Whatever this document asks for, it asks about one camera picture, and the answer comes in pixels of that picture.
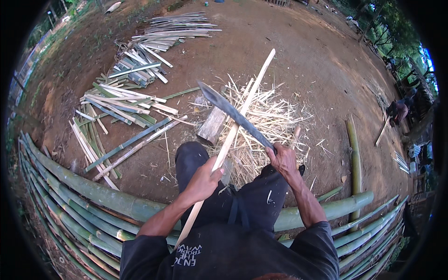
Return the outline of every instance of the leg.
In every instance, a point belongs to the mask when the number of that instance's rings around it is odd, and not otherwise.
[[[207,151],[198,142],[186,142],[177,149],[175,162],[179,193],[185,190],[196,170],[204,165],[208,159]],[[232,206],[232,196],[228,191],[224,191],[221,195],[218,195],[218,192],[223,188],[223,183],[219,181],[215,192],[204,201],[201,211],[193,224],[193,228],[210,223],[227,223],[230,207]],[[192,208],[190,207],[182,215],[182,227],[184,227]]]
[[[244,200],[250,229],[262,229],[274,237],[276,222],[284,204],[288,183],[270,164],[253,182],[239,191]]]

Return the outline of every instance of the knee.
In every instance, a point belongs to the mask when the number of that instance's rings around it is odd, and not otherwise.
[[[193,151],[197,151],[198,149],[204,149],[204,147],[196,141],[188,141],[183,143],[177,148],[176,151],[176,159],[180,153],[191,153]]]

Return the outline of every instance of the black t-shirt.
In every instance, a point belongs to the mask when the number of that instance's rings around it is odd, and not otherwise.
[[[298,279],[338,279],[339,263],[328,222],[301,232],[290,248],[262,231],[209,224],[192,229],[171,254],[162,236],[123,243],[121,280],[253,279],[284,273]]]

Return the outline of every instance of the dirt ground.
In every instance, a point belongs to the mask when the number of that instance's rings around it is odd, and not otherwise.
[[[138,19],[135,22],[135,18],[129,21],[129,25],[120,24],[128,24],[130,11],[144,3],[126,1],[120,7],[123,10],[107,17],[97,11],[90,12],[66,40],[53,47],[42,59],[27,88],[34,93],[41,84],[36,104],[30,111],[44,123],[45,130],[38,131],[26,125],[24,130],[30,132],[37,146],[46,145],[50,151],[59,152],[60,164],[87,178],[94,177],[97,172],[83,174],[84,154],[71,133],[68,121],[79,106],[79,97],[92,87],[95,77],[113,66],[117,52],[113,40],[117,38],[127,42],[149,26],[149,23],[140,23]],[[143,15],[150,17],[154,11],[164,15],[167,13],[166,5],[170,3],[164,2],[162,9],[155,4]],[[395,194],[403,198],[412,191],[408,188],[407,174],[391,157],[394,150],[404,154],[399,133],[388,129],[380,145],[375,147],[384,122],[375,96],[366,84],[376,81],[389,101],[398,96],[393,87],[394,80],[384,68],[384,63],[368,47],[356,42],[357,35],[346,25],[341,14],[331,13],[322,5],[325,5],[322,1],[313,3],[323,13],[319,15],[298,2],[292,2],[290,8],[260,0],[234,0],[224,4],[210,1],[208,7],[204,7],[202,0],[188,2],[172,13],[205,11],[210,23],[217,24],[223,31],[211,32],[213,38],[188,39],[186,43],[168,50],[163,57],[174,65],[166,69],[169,82],[164,85],[156,80],[141,92],[164,97],[195,87],[197,79],[218,90],[220,84],[215,76],[227,81],[227,73],[239,80],[237,83],[245,84],[259,72],[269,52],[275,48],[276,59],[272,60],[263,82],[273,83],[275,74],[277,84],[285,83],[280,88],[283,98],[311,104],[315,112],[314,126],[308,131],[302,130],[306,137],[302,136],[301,141],[311,148],[304,178],[311,185],[316,177],[312,189],[316,196],[340,186],[343,176],[347,176],[347,180],[342,191],[330,200],[351,195],[351,155],[344,121],[352,114],[362,158],[363,190],[371,190],[375,194],[374,201],[361,210],[362,215]],[[95,35],[105,39],[99,43]],[[208,111],[200,108],[201,112],[193,114],[194,105],[188,103],[194,102],[199,95],[201,93],[196,91],[170,99],[166,105],[179,109],[180,115],[190,113],[189,121],[202,121]],[[27,96],[24,106],[28,108],[30,103],[31,97]],[[157,120],[164,118],[156,112],[151,115]],[[103,123],[109,135],[100,135],[106,151],[143,130],[122,122],[110,124],[108,118],[105,117]],[[182,142],[195,140],[194,128],[180,124],[167,132],[167,138],[171,168],[168,166],[165,139],[154,141],[118,166],[123,178],[112,180],[121,191],[162,203],[173,201],[178,194],[174,180],[174,154]],[[321,139],[326,139],[324,147],[333,155],[316,146]],[[117,153],[111,161],[126,151]],[[162,175],[171,181],[160,181]],[[292,192],[289,192],[285,207],[295,205]],[[347,218],[332,221],[332,226],[346,223]]]

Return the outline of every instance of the machete blade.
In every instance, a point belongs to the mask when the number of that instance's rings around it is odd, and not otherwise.
[[[234,106],[232,106],[222,95],[212,89],[210,86],[198,81],[199,87],[202,90],[205,98],[213,105],[223,110],[228,114],[237,124],[242,126],[247,132],[249,132],[255,139],[257,139],[263,146],[269,147],[277,154],[277,149],[259,132],[256,127],[251,124]]]

